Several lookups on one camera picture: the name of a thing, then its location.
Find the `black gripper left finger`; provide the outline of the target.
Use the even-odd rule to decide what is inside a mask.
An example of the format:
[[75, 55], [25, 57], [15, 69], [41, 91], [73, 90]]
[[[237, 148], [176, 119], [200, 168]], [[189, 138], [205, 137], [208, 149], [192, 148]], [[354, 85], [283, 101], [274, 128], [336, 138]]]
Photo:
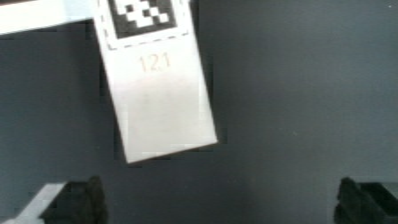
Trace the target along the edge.
[[40, 218], [45, 224], [109, 224], [104, 183], [98, 176], [72, 181]]

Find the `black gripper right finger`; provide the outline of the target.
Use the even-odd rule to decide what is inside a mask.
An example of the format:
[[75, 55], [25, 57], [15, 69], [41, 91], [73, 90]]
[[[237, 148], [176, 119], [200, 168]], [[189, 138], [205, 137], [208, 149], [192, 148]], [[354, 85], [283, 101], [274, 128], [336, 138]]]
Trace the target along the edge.
[[398, 224], [398, 182], [342, 179], [335, 224]]

